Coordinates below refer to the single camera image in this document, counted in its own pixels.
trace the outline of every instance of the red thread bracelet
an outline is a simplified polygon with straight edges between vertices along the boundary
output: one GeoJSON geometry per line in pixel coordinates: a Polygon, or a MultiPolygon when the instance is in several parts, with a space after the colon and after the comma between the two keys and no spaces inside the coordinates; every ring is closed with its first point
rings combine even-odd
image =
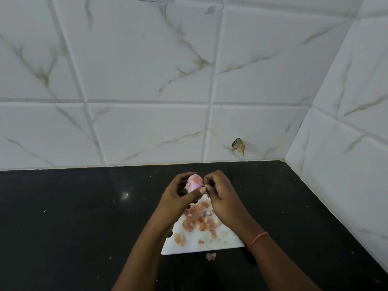
{"type": "Polygon", "coordinates": [[[252,247],[252,245],[253,245],[257,240],[259,240],[261,237],[264,237],[264,236],[267,236],[267,235],[269,235],[268,232],[264,232],[264,233],[258,234],[258,235],[256,236],[256,238],[253,239],[253,241],[249,244],[249,246],[248,246],[248,251],[251,252],[251,247],[252,247]]]}

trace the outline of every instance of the black countertop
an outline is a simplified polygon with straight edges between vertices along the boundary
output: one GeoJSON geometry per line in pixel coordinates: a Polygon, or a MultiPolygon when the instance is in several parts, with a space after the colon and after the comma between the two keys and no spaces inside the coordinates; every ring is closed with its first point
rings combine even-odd
{"type": "MultiPolygon", "coordinates": [[[[322,290],[387,290],[388,275],[281,161],[0,172],[0,290],[109,290],[178,173],[222,170],[322,290]]],[[[156,290],[267,290],[246,249],[162,256],[156,290]]]]}

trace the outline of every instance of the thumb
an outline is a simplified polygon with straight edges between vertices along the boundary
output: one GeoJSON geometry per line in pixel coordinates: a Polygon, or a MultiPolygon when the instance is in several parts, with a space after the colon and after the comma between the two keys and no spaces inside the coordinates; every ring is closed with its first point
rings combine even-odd
{"type": "Polygon", "coordinates": [[[181,199],[183,200],[185,207],[186,207],[186,206],[190,205],[190,203],[193,203],[195,200],[198,200],[199,198],[201,198],[202,195],[205,194],[205,192],[206,192],[205,187],[197,188],[197,189],[191,191],[190,193],[182,196],[181,199]]]}
{"type": "Polygon", "coordinates": [[[214,203],[217,200],[220,200],[220,196],[218,196],[216,190],[211,185],[205,185],[205,188],[206,188],[207,194],[209,195],[211,203],[214,203]]]}

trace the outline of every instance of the backsplash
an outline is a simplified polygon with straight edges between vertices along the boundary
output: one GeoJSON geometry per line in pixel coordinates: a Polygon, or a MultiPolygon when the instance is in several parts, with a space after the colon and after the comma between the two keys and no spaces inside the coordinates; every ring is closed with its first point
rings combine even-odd
{"type": "Polygon", "coordinates": [[[359,16],[286,161],[388,271],[388,0],[359,16]]]}
{"type": "Polygon", "coordinates": [[[362,1],[0,0],[0,169],[283,159],[362,1]]]}

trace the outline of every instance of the person's left hand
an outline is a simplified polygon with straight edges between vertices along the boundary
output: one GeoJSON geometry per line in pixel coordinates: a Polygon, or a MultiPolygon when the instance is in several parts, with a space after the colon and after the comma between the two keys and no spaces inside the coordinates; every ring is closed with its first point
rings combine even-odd
{"type": "Polygon", "coordinates": [[[170,232],[174,223],[185,212],[190,203],[200,199],[206,192],[206,188],[197,188],[194,191],[180,197],[178,192],[183,188],[184,181],[196,172],[181,173],[177,175],[164,191],[162,198],[155,209],[151,220],[158,224],[158,228],[164,232],[170,232]]]}

